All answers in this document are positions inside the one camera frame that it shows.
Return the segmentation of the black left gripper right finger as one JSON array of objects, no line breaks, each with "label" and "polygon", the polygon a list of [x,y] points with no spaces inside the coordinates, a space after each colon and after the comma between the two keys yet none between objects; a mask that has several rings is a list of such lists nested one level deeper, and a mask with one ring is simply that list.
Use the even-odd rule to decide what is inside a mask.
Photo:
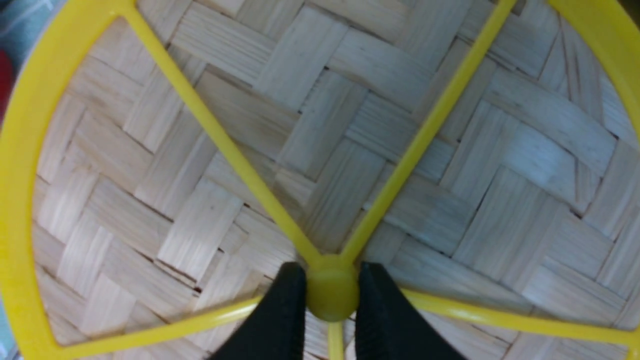
[{"label": "black left gripper right finger", "polygon": [[464,359],[411,305],[382,264],[362,262],[358,281],[358,360]]}]

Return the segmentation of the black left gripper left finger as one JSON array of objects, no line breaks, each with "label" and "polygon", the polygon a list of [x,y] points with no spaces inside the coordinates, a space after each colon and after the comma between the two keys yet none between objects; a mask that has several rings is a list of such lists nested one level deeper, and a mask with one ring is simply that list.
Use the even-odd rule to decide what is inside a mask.
[{"label": "black left gripper left finger", "polygon": [[306,337],[306,273],[285,262],[270,288],[211,360],[301,360]]}]

